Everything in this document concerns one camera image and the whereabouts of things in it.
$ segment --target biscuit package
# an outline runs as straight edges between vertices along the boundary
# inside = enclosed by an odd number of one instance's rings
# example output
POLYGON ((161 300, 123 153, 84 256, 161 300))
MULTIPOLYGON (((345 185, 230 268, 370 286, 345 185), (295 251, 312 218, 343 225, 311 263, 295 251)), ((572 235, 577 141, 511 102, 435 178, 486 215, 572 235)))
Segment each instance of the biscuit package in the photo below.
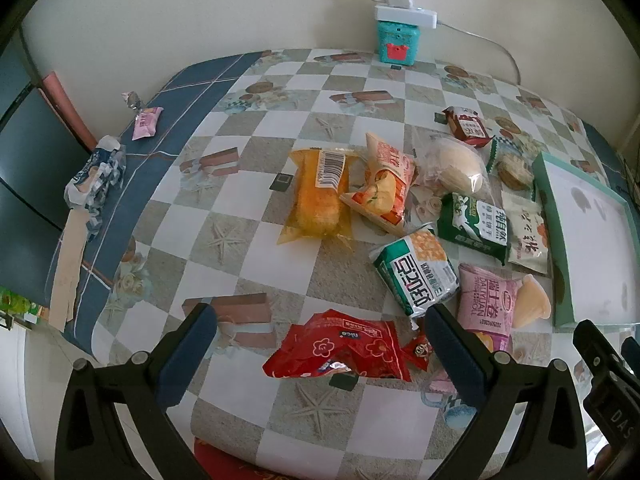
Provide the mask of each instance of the biscuit package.
POLYGON ((458 289, 458 278, 444 249, 426 226, 373 251, 371 257, 412 320, 423 316, 431 305, 448 300, 458 289))
POLYGON ((343 193, 340 200, 385 231, 404 236, 404 204, 414 177, 414 160, 367 133, 367 161, 366 186, 343 193))

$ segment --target white power strip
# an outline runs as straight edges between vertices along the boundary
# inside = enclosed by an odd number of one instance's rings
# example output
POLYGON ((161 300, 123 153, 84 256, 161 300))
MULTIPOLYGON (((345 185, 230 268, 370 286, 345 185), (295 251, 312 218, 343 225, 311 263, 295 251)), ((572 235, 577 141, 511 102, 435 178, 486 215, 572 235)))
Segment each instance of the white power strip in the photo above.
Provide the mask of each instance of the white power strip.
POLYGON ((425 28, 436 28, 438 23, 438 13, 435 10, 403 9, 401 7, 391 7, 388 5, 376 5, 376 20, 379 22, 406 23, 407 25, 418 25, 425 28))

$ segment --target wall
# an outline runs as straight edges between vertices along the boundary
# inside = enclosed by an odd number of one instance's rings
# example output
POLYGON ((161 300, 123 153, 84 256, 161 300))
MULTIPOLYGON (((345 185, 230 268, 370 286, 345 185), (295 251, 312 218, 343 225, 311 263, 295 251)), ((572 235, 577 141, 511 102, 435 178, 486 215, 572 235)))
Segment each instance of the wall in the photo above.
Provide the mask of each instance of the wall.
MULTIPOLYGON (((640 107, 640 62, 600 0, 415 0, 510 49, 522 84, 614 145, 640 107)), ((368 0, 40 0, 24 22, 42 73, 56 70, 89 129, 119 134, 120 93, 151 97, 184 66, 265 48, 375 48, 368 0)), ((495 47, 440 28, 422 54, 513 79, 495 47)))

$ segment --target orange snack package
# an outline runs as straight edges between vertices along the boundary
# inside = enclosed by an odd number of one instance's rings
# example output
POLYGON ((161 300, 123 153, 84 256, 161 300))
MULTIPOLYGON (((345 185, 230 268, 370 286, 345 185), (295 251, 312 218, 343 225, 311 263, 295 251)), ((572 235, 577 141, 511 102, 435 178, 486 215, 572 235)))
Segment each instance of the orange snack package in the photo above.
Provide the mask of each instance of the orange snack package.
POLYGON ((295 150, 289 157, 298 166, 296 201, 278 243, 335 236, 349 245, 351 216, 339 197, 349 189, 349 164, 357 158, 355 152, 311 148, 295 150))
POLYGON ((367 152, 367 184, 355 193, 341 194, 340 200, 385 231, 403 237, 404 203, 414 178, 414 159, 369 132, 367 152))

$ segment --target clear plastic bag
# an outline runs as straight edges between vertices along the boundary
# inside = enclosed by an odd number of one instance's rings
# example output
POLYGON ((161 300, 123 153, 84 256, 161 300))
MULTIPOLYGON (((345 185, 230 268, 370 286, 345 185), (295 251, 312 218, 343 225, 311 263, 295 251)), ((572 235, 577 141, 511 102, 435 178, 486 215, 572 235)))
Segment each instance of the clear plastic bag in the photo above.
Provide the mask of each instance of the clear plastic bag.
POLYGON ((484 162, 476 149, 452 136, 420 134, 413 144, 418 165, 415 183, 442 197, 450 192, 495 204, 484 162))
POLYGON ((278 243, 301 237, 335 236, 349 245, 351 213, 340 201, 349 189, 349 164, 357 154, 351 150, 295 150, 289 158, 298 166, 296 201, 278 243))

